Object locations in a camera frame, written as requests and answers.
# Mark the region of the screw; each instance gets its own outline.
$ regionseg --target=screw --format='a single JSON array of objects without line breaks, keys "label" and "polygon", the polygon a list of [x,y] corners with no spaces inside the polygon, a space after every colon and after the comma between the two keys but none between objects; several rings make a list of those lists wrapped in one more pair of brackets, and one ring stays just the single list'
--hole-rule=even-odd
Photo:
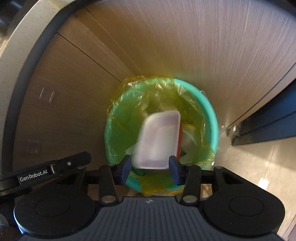
[{"label": "screw", "polygon": [[102,197],[102,201],[105,203],[112,203],[116,201],[116,197],[112,196],[112,195],[106,195]]},{"label": "screw", "polygon": [[187,195],[187,196],[183,197],[183,201],[187,202],[187,203],[194,203],[197,201],[197,197],[193,196],[193,195]]}]

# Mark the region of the black circular disc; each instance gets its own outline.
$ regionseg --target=black circular disc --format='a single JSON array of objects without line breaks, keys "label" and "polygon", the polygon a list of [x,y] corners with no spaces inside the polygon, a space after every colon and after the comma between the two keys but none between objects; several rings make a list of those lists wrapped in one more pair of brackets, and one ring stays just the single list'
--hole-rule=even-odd
[{"label": "black circular disc", "polygon": [[205,201],[204,213],[224,232],[254,237],[277,229],[285,209],[277,197],[260,188],[229,185]]},{"label": "black circular disc", "polygon": [[19,228],[38,237],[61,237],[87,225],[95,212],[93,200],[72,185],[37,190],[15,206]]}]

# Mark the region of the plastic container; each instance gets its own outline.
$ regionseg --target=plastic container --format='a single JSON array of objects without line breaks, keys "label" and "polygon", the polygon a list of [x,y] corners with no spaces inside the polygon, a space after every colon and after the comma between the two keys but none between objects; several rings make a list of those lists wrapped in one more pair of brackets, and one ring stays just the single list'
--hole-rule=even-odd
[{"label": "plastic container", "polygon": [[[174,79],[174,81],[182,85],[187,90],[189,90],[194,95],[196,100],[200,103],[201,109],[205,115],[205,123],[206,123],[205,137],[207,141],[210,143],[210,146],[213,152],[216,153],[218,148],[218,141],[219,141],[219,129],[218,129],[217,118],[212,105],[210,104],[206,96],[193,85],[179,79]],[[128,177],[126,181],[126,185],[138,192],[142,192],[139,179]],[[174,185],[168,189],[177,190],[180,188],[182,188],[182,186]]]},{"label": "plastic container", "polygon": [[168,159],[178,154],[180,113],[158,112],[146,117],[142,124],[133,166],[139,169],[168,169]]}]

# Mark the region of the plastic trash bag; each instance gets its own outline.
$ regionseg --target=plastic trash bag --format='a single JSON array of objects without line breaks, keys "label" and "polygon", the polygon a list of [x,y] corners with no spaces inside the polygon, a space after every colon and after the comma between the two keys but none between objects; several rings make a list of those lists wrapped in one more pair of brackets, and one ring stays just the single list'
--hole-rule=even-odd
[{"label": "plastic trash bag", "polygon": [[[108,161],[119,163],[125,154],[132,155],[145,117],[165,110],[178,110],[181,115],[180,162],[210,169],[214,153],[205,139],[205,117],[199,103],[173,78],[166,77],[138,76],[127,78],[121,84],[107,110],[105,147]],[[139,179],[146,196],[173,196],[182,191],[174,187],[169,170],[133,168],[129,178]]]}]

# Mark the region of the beige floor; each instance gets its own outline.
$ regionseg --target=beige floor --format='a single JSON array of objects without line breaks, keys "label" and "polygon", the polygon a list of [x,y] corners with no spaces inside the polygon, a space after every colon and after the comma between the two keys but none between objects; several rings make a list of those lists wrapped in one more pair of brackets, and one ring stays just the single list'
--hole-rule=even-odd
[{"label": "beige floor", "polygon": [[[285,237],[285,231],[296,214],[296,137],[258,144],[232,146],[225,129],[220,133],[215,166],[224,166],[236,174],[258,185],[264,178],[266,190],[278,197],[284,204],[286,215],[278,231]],[[135,196],[136,192],[126,186],[117,186],[122,196]],[[98,188],[92,185],[89,195],[97,200]]]}]

